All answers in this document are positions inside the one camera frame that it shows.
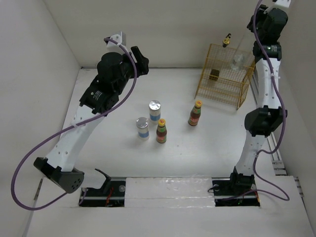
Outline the silver-lid shaker blue label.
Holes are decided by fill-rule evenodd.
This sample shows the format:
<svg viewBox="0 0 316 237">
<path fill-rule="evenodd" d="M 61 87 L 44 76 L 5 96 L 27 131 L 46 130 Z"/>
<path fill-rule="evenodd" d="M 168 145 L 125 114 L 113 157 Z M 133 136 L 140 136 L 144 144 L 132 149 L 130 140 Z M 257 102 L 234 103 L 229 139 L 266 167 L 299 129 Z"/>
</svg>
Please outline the silver-lid shaker blue label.
<svg viewBox="0 0 316 237">
<path fill-rule="evenodd" d="M 158 124 L 161 117 L 161 103 L 158 100 L 152 100 L 149 103 L 149 118 L 154 124 Z"/>
</svg>

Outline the clear liquid glass cruet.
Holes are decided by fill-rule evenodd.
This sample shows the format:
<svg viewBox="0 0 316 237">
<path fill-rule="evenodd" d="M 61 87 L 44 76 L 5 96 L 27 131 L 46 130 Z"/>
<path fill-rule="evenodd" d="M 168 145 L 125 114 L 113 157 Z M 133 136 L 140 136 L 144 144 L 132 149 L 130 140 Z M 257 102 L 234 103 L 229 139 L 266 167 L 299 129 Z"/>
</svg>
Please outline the clear liquid glass cruet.
<svg viewBox="0 0 316 237">
<path fill-rule="evenodd" d="M 248 48 L 248 33 L 247 31 L 244 32 L 242 39 L 239 42 L 239 45 L 234 53 L 233 59 L 231 61 L 231 69 L 232 70 L 240 70 L 247 57 L 247 50 Z"/>
</svg>

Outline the dark sauce glass cruet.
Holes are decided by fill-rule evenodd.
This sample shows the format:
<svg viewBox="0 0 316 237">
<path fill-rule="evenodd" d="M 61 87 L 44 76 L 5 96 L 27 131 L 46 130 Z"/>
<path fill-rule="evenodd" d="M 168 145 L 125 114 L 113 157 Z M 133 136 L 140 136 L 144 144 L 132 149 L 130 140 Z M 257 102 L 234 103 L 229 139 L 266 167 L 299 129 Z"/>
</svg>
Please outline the dark sauce glass cruet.
<svg viewBox="0 0 316 237">
<path fill-rule="evenodd" d="M 228 33 L 227 36 L 223 39 L 222 45 L 217 49 L 209 79 L 217 81 L 220 75 L 220 71 L 223 69 L 223 66 L 226 62 L 226 53 L 227 46 L 230 44 L 231 33 Z"/>
</svg>

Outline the yellow-capped brown sauce bottle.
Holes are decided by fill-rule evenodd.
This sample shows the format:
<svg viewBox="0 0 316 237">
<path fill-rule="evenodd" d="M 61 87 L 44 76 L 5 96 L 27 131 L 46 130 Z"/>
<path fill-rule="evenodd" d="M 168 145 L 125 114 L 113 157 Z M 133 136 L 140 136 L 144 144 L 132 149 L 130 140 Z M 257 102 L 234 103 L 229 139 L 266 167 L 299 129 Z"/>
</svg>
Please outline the yellow-capped brown sauce bottle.
<svg viewBox="0 0 316 237">
<path fill-rule="evenodd" d="M 167 140 L 167 129 L 165 119 L 160 119 L 158 121 L 158 126 L 156 130 L 156 140 L 159 143 L 165 143 Z"/>
</svg>

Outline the yellow-capped red sauce bottle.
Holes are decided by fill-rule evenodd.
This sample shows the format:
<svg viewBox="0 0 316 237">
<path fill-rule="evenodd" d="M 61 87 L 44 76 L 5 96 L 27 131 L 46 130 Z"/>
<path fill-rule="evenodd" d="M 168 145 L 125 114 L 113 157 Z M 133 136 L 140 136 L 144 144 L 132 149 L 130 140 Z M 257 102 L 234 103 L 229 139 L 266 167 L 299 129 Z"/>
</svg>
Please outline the yellow-capped red sauce bottle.
<svg viewBox="0 0 316 237">
<path fill-rule="evenodd" d="M 202 107 L 202 101 L 196 100 L 195 105 L 191 110 L 190 117 L 188 119 L 189 125 L 196 126 L 198 124 L 198 121 L 201 115 L 201 107 Z"/>
</svg>

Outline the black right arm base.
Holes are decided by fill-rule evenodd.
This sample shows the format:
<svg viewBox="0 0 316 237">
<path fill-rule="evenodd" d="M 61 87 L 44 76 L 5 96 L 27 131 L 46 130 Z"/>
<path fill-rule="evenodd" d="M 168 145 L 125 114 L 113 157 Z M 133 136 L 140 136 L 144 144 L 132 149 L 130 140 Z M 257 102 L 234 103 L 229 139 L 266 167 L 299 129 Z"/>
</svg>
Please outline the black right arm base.
<svg viewBox="0 0 316 237">
<path fill-rule="evenodd" d="M 260 206 L 256 185 L 231 187 L 229 178 L 212 178 L 208 192 L 213 194 L 216 207 Z"/>
</svg>

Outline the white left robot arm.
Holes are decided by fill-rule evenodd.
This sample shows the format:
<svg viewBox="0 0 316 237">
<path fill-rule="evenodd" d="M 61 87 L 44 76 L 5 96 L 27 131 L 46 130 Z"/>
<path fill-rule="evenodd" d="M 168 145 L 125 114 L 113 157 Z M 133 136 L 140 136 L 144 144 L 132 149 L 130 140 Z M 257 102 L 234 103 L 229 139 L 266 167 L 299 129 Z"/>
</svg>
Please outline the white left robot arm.
<svg viewBox="0 0 316 237">
<path fill-rule="evenodd" d="M 75 163 L 89 136 L 105 118 L 105 112 L 118 103 L 128 81 L 149 72 L 149 60 L 137 46 L 131 48 L 131 54 L 136 59 L 134 65 L 127 54 L 108 52 L 102 56 L 96 77 L 79 100 L 70 129 L 45 157 L 34 161 L 37 170 L 68 194 L 84 180 L 84 172 L 76 169 Z"/>
</svg>

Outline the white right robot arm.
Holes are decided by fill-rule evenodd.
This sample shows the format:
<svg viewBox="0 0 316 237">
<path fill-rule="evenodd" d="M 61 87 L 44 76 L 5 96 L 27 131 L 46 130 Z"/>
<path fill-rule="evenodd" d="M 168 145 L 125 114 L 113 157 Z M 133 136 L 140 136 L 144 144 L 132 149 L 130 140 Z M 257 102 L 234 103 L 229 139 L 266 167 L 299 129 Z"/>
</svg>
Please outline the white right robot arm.
<svg viewBox="0 0 316 237">
<path fill-rule="evenodd" d="M 285 131 L 287 110 L 278 90 L 278 70 L 282 59 L 278 39 L 287 21 L 284 10 L 259 3 L 247 26 L 255 36 L 253 55 L 259 93 L 257 108 L 245 117 L 246 141 L 228 182 L 234 198 L 252 192 L 251 186 L 258 176 L 258 156 L 269 153 L 262 148 L 264 142 L 278 127 Z"/>
</svg>

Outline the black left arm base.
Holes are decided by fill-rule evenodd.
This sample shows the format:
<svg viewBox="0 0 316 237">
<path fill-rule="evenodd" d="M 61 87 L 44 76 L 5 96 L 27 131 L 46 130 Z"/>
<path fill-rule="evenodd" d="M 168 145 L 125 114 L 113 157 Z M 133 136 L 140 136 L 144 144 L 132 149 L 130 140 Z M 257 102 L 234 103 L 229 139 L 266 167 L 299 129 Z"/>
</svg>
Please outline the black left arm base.
<svg viewBox="0 0 316 237">
<path fill-rule="evenodd" d="M 96 188 L 82 188 L 80 207 L 124 207 L 126 178 L 112 178 Z"/>
</svg>

